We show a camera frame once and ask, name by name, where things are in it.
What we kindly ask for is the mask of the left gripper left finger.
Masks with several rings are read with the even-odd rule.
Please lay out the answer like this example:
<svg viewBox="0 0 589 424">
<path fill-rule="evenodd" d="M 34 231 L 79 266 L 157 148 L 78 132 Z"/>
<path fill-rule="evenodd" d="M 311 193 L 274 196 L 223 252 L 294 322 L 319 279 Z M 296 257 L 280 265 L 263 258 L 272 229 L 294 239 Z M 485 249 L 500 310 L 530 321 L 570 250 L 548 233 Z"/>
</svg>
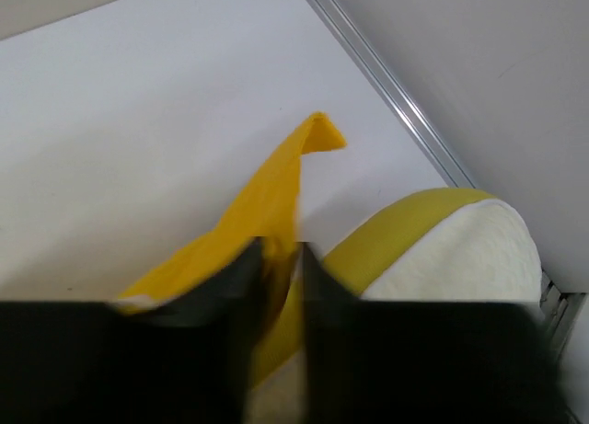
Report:
<svg viewBox="0 0 589 424">
<path fill-rule="evenodd" d="M 181 330 L 206 327 L 225 315 L 244 319 L 260 332 L 267 307 L 262 281 L 262 242 L 254 238 L 236 258 L 204 282 L 153 310 L 134 315 L 118 315 L 116 329 Z"/>
</svg>

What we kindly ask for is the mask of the yellow pillowcase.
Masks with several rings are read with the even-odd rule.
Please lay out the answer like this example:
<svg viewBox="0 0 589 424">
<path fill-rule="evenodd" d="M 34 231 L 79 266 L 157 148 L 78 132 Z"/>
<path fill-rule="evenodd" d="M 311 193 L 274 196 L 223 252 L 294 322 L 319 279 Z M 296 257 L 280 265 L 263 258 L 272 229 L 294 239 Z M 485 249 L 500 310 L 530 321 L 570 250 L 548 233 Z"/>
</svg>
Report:
<svg viewBox="0 0 589 424">
<path fill-rule="evenodd" d="M 177 251 L 125 289 L 125 314 L 151 313 L 214 274 L 258 237 L 269 306 L 255 351 L 252 385 L 284 366 L 302 346 L 301 284 L 292 279 L 299 251 L 298 195 L 303 155 L 344 148 L 343 135 L 323 112 L 306 118 L 272 152 L 208 233 Z"/>
</svg>

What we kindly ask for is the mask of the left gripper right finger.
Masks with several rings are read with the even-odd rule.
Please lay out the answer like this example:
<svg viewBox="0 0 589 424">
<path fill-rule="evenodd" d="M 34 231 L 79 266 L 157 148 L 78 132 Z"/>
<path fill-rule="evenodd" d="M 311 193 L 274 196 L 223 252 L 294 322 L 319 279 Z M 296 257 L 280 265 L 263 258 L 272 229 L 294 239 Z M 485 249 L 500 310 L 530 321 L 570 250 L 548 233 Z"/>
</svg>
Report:
<svg viewBox="0 0 589 424">
<path fill-rule="evenodd" d="M 354 332 L 362 300 L 331 275 L 308 243 L 302 247 L 304 330 Z"/>
</svg>

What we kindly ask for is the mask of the cream quilted pillow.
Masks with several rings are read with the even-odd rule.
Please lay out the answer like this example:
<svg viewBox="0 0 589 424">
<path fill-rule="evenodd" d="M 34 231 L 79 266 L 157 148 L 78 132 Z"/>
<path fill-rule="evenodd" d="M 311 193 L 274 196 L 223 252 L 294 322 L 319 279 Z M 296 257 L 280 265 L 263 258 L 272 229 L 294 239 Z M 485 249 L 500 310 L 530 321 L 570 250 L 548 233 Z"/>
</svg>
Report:
<svg viewBox="0 0 589 424">
<path fill-rule="evenodd" d="M 479 189 L 427 189 L 377 212 L 324 258 L 370 300 L 511 302 L 540 316 L 542 270 L 520 214 Z M 257 348 L 248 423 L 303 419 L 302 282 Z"/>
</svg>

